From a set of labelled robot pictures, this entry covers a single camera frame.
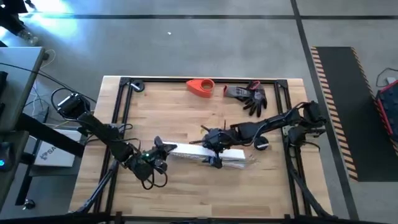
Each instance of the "black rubber mat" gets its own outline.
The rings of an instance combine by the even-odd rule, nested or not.
[[[375,94],[355,50],[312,47],[311,52],[351,179],[398,181],[398,153],[382,124]]]

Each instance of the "black glove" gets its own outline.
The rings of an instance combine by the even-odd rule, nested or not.
[[[260,81],[250,81],[246,88],[238,86],[225,86],[224,96],[233,97],[239,101],[245,102],[244,110],[249,109],[249,115],[252,116],[257,110],[257,117],[261,116],[261,105],[267,108],[267,98],[264,88]]]
[[[250,97],[244,102],[246,106],[243,109],[250,108],[250,116],[254,114],[254,111],[257,111],[257,117],[259,118],[261,116],[261,107],[267,109],[266,92],[260,81],[250,82],[246,89],[250,91]]]

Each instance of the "wooden tabletop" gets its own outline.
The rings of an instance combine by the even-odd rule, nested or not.
[[[103,78],[95,116],[104,123],[111,122],[119,80],[120,77],[115,76]],[[288,84],[292,105],[307,101],[301,79],[288,79]],[[146,83],[142,93],[133,93],[128,123],[134,128],[126,133],[125,138],[139,138],[142,150],[149,150],[156,136],[164,141],[188,143],[203,137],[201,124],[221,128],[224,120],[229,126],[260,121],[277,114],[272,85],[264,85],[268,107],[261,118],[249,117],[238,100],[224,98],[223,87],[224,84],[216,84],[209,99],[193,95],[186,90],[184,83]],[[271,131],[265,137],[270,141],[270,147],[265,151],[256,151],[252,146],[233,147],[244,149],[246,157],[254,158],[255,162],[245,169],[216,169],[198,161],[169,156],[169,182],[161,189],[144,190],[130,170],[120,167],[112,213],[122,211],[123,215],[146,217],[230,218],[282,218],[284,214],[293,214],[280,131]],[[105,146],[98,141],[86,147],[70,210],[83,205],[97,186],[104,150]],[[331,213],[318,149],[309,145],[302,147],[302,160],[308,188]],[[164,181],[162,176],[155,178],[159,184]],[[297,186],[296,189],[303,214],[301,192]],[[106,196],[107,189],[101,210],[105,208]]]

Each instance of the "metal bracket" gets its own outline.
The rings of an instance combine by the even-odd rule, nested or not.
[[[283,132],[283,134],[284,134],[284,137],[286,137],[287,136],[287,133],[289,132],[289,130],[291,129],[291,128],[293,128],[293,126],[284,126],[283,128],[282,128],[282,132]]]
[[[131,80],[132,80],[131,77],[121,77],[121,78],[120,78],[120,82],[119,82],[119,87],[122,87],[122,86],[124,86],[124,85],[127,85],[127,83],[128,83],[129,81],[131,81]]]
[[[277,83],[282,87],[287,89],[289,85],[287,84],[287,80],[277,80]]]

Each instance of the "concrete floor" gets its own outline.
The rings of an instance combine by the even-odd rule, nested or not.
[[[93,98],[98,95],[103,75],[190,75],[303,78],[308,98],[317,99],[295,20],[116,19],[117,15],[136,14],[293,15],[289,0],[49,2],[33,0],[37,9],[46,14],[29,14],[23,19],[41,38],[41,45],[57,53],[43,71]],[[398,15],[398,2],[390,0],[383,0],[382,4],[375,0],[297,0],[297,4],[301,15],[306,16]],[[59,19],[58,13],[110,17]],[[303,20],[303,26],[310,46],[354,47],[375,90],[376,75],[385,67],[398,67],[397,19]],[[1,40],[8,46],[26,46],[7,32]],[[57,88],[41,78],[37,84],[41,95]],[[327,138],[321,138],[320,143],[333,211],[347,218]],[[21,184],[17,175],[0,218],[67,212],[75,179],[75,175],[34,179],[29,198],[38,206],[22,211],[12,203]],[[351,190],[361,220],[398,223],[398,183],[351,183]]]

